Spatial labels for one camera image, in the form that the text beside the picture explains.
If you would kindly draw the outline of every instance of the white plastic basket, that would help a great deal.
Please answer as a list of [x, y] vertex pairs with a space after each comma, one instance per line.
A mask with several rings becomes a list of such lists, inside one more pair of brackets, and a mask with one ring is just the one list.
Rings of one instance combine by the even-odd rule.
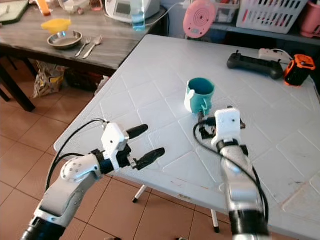
[[231, 23], [237, 10], [240, 8], [240, 0], [231, 1], [230, 3], [219, 3], [211, 0], [215, 7], [215, 23]]
[[308, 0], [241, 0], [236, 26], [287, 34]]

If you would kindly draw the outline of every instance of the orange bottle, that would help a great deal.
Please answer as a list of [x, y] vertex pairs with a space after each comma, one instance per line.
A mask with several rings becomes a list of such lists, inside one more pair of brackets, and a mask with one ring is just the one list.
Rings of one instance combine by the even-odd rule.
[[48, 7], [46, 0], [36, 0], [36, 3], [38, 4], [38, 7], [39, 7], [43, 16], [50, 16], [51, 15], [51, 12], [50, 12], [50, 9]]

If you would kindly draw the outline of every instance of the mug handle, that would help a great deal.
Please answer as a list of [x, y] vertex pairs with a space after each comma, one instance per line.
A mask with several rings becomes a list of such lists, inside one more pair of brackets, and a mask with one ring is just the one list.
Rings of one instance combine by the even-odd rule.
[[203, 110], [203, 114], [206, 115], [207, 114], [207, 110], [208, 110], [208, 103], [207, 103], [207, 100], [205, 100], [205, 99], [203, 99], [203, 101], [204, 101], [205, 105], [202, 104], [201, 107], [202, 107], [202, 110]]

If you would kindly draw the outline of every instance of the fork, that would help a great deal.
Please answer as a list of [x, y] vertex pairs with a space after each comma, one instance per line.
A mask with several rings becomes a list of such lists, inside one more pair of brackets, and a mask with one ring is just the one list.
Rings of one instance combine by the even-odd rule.
[[92, 47], [91, 47], [91, 48], [89, 49], [89, 51], [83, 56], [83, 59], [86, 59], [87, 57], [89, 57], [89, 55], [91, 54], [92, 50], [93, 50], [96, 46], [100, 45], [101, 42], [102, 42], [102, 35], [97, 36], [97, 37], [93, 40], [93, 45], [92, 45]]
[[75, 58], [79, 57], [80, 53], [84, 50], [84, 48], [91, 43], [91, 37], [87, 37], [85, 43], [82, 45], [80, 50], [74, 55]]

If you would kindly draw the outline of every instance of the metal bowl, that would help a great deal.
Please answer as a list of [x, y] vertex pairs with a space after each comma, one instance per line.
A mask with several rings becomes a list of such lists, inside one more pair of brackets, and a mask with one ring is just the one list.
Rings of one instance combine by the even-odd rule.
[[56, 49], [65, 50], [79, 44], [81, 39], [82, 34], [78, 31], [61, 31], [51, 35], [47, 42]]

